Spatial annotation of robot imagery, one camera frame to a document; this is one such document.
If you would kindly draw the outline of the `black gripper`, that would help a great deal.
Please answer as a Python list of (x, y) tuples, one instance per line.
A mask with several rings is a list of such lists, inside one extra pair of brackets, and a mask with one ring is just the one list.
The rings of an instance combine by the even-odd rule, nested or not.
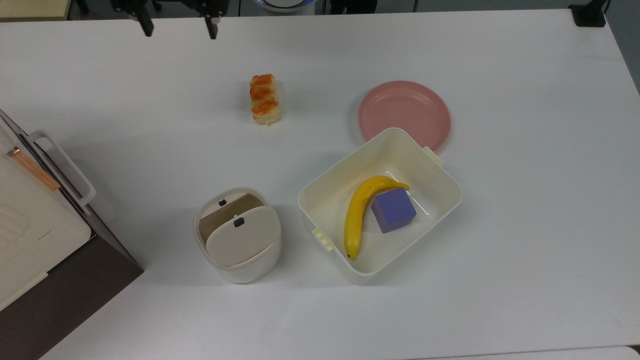
[(117, 13), (134, 16), (145, 36), (151, 37), (154, 25), (146, 8), (148, 2), (151, 2), (154, 10), (161, 10), (163, 3), (180, 3), (188, 9), (194, 10), (205, 19), (206, 29), (211, 40), (217, 39), (221, 16), (226, 16), (229, 9), (228, 0), (112, 0), (110, 6)]

